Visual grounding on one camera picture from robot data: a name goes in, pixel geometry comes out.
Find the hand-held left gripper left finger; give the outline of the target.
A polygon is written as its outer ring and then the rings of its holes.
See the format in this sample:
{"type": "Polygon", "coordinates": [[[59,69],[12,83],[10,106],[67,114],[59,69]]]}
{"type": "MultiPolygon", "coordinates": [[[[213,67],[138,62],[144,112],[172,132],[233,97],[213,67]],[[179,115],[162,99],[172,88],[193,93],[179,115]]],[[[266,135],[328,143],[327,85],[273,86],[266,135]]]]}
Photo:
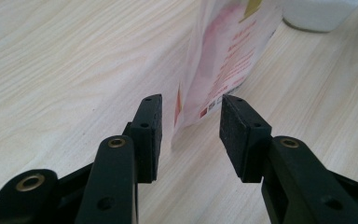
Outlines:
{"type": "Polygon", "coordinates": [[[138,185],[157,180],[162,96],[145,97],[123,134],[97,151],[75,224],[138,224],[138,185]]]}

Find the clear red-print plastic pouch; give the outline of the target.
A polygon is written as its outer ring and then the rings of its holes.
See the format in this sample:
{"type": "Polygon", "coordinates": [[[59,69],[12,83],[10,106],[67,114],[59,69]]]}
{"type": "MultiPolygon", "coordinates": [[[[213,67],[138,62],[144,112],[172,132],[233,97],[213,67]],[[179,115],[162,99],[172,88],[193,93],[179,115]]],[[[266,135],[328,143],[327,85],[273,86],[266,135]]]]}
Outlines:
{"type": "Polygon", "coordinates": [[[176,95],[173,140],[247,78],[282,20],[283,0],[200,0],[176,95]]]}

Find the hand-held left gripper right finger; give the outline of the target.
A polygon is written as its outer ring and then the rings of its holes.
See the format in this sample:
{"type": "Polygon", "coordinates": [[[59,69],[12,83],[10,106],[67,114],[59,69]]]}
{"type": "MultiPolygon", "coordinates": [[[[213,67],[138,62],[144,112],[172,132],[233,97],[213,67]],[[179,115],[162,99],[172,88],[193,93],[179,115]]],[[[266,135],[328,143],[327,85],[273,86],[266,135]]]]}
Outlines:
{"type": "Polygon", "coordinates": [[[219,136],[243,183],[260,183],[272,224],[358,224],[358,182],[327,170],[302,141],[271,135],[241,98],[224,95],[219,136]]]}

